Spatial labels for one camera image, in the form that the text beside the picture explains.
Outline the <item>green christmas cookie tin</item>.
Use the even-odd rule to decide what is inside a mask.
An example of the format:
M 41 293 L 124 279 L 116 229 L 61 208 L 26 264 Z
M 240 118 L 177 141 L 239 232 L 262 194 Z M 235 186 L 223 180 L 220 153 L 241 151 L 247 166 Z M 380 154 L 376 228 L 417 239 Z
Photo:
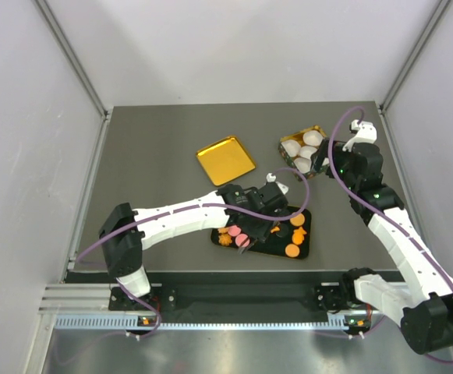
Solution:
M 281 137 L 278 152 L 290 168 L 297 169 L 305 179 L 311 179 L 317 175 L 313 170 L 313 159 L 326 137 L 325 131 L 314 125 Z

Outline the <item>metal tongs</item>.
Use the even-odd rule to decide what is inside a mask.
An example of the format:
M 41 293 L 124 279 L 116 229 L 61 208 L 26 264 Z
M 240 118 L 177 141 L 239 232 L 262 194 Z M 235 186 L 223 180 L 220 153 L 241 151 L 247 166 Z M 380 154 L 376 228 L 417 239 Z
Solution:
M 269 241 L 270 236 L 271 236 L 270 232 L 266 233 L 265 235 L 262 235 L 260 238 L 254 238 L 254 237 L 249 236 L 250 245 L 245 248 L 239 248 L 236 245 L 237 253 L 244 254 L 246 252 L 255 252 L 255 253 L 267 255 L 269 253 L 268 241 Z

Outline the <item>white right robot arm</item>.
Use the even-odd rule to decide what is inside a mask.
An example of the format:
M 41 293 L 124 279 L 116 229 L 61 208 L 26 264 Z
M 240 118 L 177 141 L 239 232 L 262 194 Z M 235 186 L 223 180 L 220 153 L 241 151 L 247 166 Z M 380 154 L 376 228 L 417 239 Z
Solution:
M 421 237 L 397 192 L 384 183 L 384 159 L 370 122 L 353 121 L 352 138 L 324 138 L 311 156 L 314 174 L 334 178 L 350 205 L 392 258 L 405 282 L 402 291 L 369 268 L 344 273 L 340 296 L 349 308 L 373 306 L 393 321 L 419 355 L 453 346 L 453 279 Z

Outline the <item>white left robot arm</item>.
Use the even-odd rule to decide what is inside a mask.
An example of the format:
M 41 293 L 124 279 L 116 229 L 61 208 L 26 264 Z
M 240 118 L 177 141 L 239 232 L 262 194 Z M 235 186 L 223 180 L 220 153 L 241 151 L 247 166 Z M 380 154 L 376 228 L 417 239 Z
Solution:
M 99 231 L 108 274 L 127 290 L 130 304 L 145 309 L 154 292 L 143 267 L 144 250 L 194 231 L 231 226 L 263 242 L 274 222 L 288 213 L 287 192 L 280 182 L 248 189 L 228 184 L 197 199 L 160 208 L 134 210 L 129 203 L 121 203 Z

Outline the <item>white paper cupcake liner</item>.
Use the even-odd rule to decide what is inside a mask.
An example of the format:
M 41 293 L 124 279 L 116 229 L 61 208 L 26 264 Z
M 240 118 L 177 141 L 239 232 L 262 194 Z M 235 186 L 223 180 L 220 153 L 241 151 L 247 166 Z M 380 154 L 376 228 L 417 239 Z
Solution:
M 299 155 L 301 145 L 296 140 L 289 139 L 281 142 L 281 145 L 289 157 L 296 157 Z
M 297 157 L 294 161 L 297 170 L 302 174 L 308 174 L 312 169 L 312 161 L 305 157 Z
M 303 134 L 303 142 L 307 146 L 319 147 L 324 139 L 324 136 L 317 130 L 310 130 Z
M 302 146 L 299 150 L 299 156 L 310 160 L 311 157 L 317 152 L 314 146 Z

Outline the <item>black sandwich cookie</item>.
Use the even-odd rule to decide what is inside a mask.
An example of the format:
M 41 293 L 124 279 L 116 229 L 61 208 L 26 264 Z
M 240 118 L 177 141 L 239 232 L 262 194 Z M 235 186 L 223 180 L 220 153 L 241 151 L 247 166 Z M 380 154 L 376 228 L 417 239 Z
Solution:
M 285 238 L 288 236 L 288 234 L 289 234 L 289 227 L 286 224 L 279 224 L 276 235 L 279 238 Z

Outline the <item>orange round cookie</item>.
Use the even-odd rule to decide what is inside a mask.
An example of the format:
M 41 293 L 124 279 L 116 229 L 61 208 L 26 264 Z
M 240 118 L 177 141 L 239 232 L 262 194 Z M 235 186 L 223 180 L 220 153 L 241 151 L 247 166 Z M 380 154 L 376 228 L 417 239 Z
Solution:
M 285 247 L 285 254 L 287 257 L 296 258 L 300 254 L 300 248 L 295 244 L 288 244 Z
M 292 217 L 289 221 L 290 221 L 292 226 L 301 227 L 301 226 L 304 225 L 304 223 L 306 221 L 306 218 L 305 218 L 305 216 L 302 213 L 300 213 L 300 214 Z

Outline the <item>black gold-rimmed tray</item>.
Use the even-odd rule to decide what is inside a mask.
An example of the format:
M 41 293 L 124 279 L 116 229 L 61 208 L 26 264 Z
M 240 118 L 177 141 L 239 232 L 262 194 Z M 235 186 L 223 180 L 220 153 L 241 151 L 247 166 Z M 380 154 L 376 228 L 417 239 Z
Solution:
M 296 228 L 298 228 L 298 227 L 292 226 L 289 220 L 288 221 L 282 221 L 282 222 L 279 222 L 279 223 L 274 223 L 274 226 L 272 228 L 274 228 L 276 226 L 279 226 L 279 224 L 286 224 L 289 227 L 289 234 L 285 238 L 279 238 L 276 235 L 276 233 L 271 234 L 271 236 L 269 237 L 269 241 L 268 241 L 268 248 L 269 248 L 268 255 L 269 256 L 277 256 L 277 257 L 289 258 L 289 259 L 305 259 L 309 255 L 309 251 L 310 251 L 310 229 L 311 229 L 312 216 L 311 216 L 311 212 L 309 212 L 308 209 L 303 210 L 301 213 L 306 218 L 306 221 L 305 221 L 304 225 L 301 226 L 301 227 L 303 227 L 306 230 L 307 234 L 306 234 L 306 237 L 305 237 L 305 240 L 304 240 L 303 244 L 298 245 L 298 247 L 300 248 L 299 256 L 296 257 L 296 258 L 290 258 L 290 257 L 287 257 L 286 254 L 285 254 L 285 247 L 288 244 L 293 244 L 292 243 L 292 234 L 293 234 L 293 231 Z M 222 246 L 222 245 L 219 245 L 219 243 L 218 243 L 218 236 L 219 235 L 220 234 L 218 233 L 218 228 L 217 229 L 213 229 L 211 231 L 211 242 L 214 245 L 220 246 L 220 247 L 222 247 L 224 249 L 235 249 L 235 250 L 237 250 L 236 245 L 235 245 L 235 237 L 232 237 L 233 243 L 230 246 Z

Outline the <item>pink round cookie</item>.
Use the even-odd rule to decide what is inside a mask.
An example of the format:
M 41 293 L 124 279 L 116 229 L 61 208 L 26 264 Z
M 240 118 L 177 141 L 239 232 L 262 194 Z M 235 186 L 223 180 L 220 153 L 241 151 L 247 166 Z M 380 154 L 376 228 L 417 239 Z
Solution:
M 236 225 L 230 226 L 228 228 L 228 234 L 232 237 L 236 237 L 236 236 L 240 235 L 241 233 L 242 233 L 242 230 Z
M 241 233 L 241 234 L 235 236 L 235 244 L 239 248 L 248 247 L 250 245 L 250 238 L 248 235 Z

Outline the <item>gold tin lid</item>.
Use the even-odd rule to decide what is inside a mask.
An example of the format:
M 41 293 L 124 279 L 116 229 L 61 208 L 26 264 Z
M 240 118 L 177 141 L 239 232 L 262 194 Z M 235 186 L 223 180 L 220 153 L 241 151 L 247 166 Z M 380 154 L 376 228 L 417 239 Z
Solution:
M 257 167 L 238 136 L 227 136 L 198 150 L 196 158 L 214 186 L 227 184 Z

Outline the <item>orange star cookie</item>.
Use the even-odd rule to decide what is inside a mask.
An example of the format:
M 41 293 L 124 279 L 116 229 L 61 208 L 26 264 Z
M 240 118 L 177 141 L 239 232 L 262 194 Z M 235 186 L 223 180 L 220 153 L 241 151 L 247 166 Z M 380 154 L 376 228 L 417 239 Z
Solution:
M 227 233 L 220 234 L 218 236 L 218 243 L 222 246 L 230 246 L 233 243 L 232 236 Z

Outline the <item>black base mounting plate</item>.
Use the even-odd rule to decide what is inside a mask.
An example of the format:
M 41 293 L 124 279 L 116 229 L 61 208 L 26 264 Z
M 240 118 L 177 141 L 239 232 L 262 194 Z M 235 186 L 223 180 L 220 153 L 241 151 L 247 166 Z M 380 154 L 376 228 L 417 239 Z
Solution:
M 337 284 L 165 283 L 152 286 L 143 295 L 119 285 L 111 291 L 110 310 L 136 311 L 147 306 L 156 308 L 168 319 L 179 312 L 195 312 L 207 317 L 233 316 L 235 313 L 273 316 L 276 312 L 285 316 L 291 312 L 335 314 L 361 307 L 358 302 L 347 301 Z

